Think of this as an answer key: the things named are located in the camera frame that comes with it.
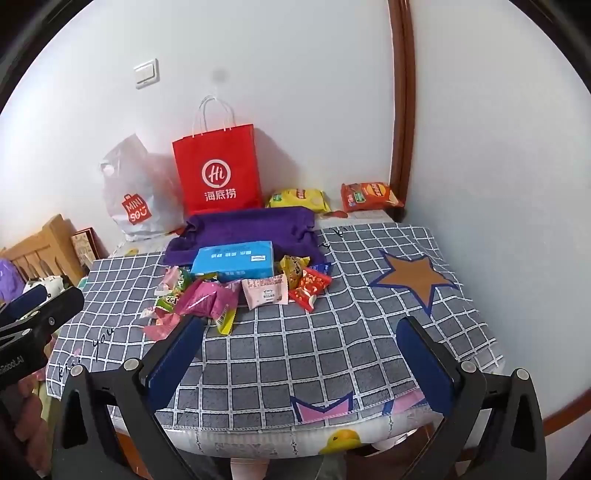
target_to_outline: purple bag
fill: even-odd
[[[0,300],[5,303],[22,295],[25,283],[17,268],[5,258],[0,258]]]

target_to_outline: person's hand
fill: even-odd
[[[33,394],[36,384],[37,380],[33,375],[18,382],[18,391],[25,400],[14,434],[27,445],[25,455],[29,465],[37,472],[47,473],[50,466],[49,429],[47,422],[41,418],[41,400]]]

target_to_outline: snack package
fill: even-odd
[[[156,302],[156,306],[167,312],[172,312],[178,298],[192,282],[193,277],[187,270],[180,267],[170,267],[154,290],[155,295],[160,297]]]
[[[390,187],[379,181],[374,183],[352,183],[340,187],[345,212],[356,210],[380,210],[385,207],[400,207],[400,202]]]
[[[240,280],[234,280],[223,285],[213,303],[210,316],[216,324],[217,331],[222,335],[229,335],[232,330],[238,308],[240,284]]]
[[[249,310],[265,303],[287,305],[289,302],[285,274],[257,280],[242,280],[242,288]]]
[[[217,331],[228,335],[236,316],[239,293],[239,280],[222,284],[200,277],[178,298],[172,312],[158,306],[145,309],[142,317],[156,318],[156,323],[145,326],[144,333],[151,340],[162,340],[174,330],[183,315],[195,315],[212,318]]]
[[[310,257],[291,257],[285,255],[279,261],[279,272],[283,272],[287,276],[287,285],[289,290],[296,288],[301,279],[303,272],[302,268],[307,267],[310,263]]]
[[[314,302],[317,295],[332,282],[332,278],[324,275],[313,268],[304,267],[300,285],[295,290],[290,290],[289,297],[292,300],[311,312],[314,310]]]
[[[170,295],[165,295],[164,297],[160,297],[156,302],[156,306],[166,310],[169,313],[172,313],[174,310],[174,306],[177,304],[178,298],[181,296],[181,292],[178,290],[173,290]]]
[[[271,196],[268,207],[306,207],[316,213],[326,213],[330,207],[320,190],[289,189]]]
[[[330,276],[330,271],[332,270],[332,263],[329,263],[329,262],[319,263],[316,265],[311,265],[310,268],[314,268],[314,270],[319,271],[320,273],[322,273],[324,275]]]

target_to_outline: checkered tablecloth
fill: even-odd
[[[295,303],[239,307],[232,334],[209,327],[202,356],[194,359],[168,408],[164,427],[261,430],[302,423],[299,405],[330,407],[352,396],[346,414],[326,425],[373,418],[384,404],[416,388],[395,344],[395,327],[411,314],[458,359],[474,358],[484,371],[499,369],[502,355],[463,286],[424,228],[372,223],[318,231],[333,282],[310,314]],[[369,287],[387,270],[382,252],[413,260],[428,255],[434,270],[458,289],[437,287],[428,316],[404,288]],[[60,333],[51,356],[50,395],[60,397],[71,366],[91,371],[141,358],[152,342],[139,313],[155,302],[164,275],[160,254],[95,262],[84,288],[85,308]],[[117,409],[114,417],[119,417]]]

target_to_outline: wooden door frame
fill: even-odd
[[[410,0],[388,0],[388,7],[394,51],[394,141],[390,188],[406,202],[417,99],[413,18]]]

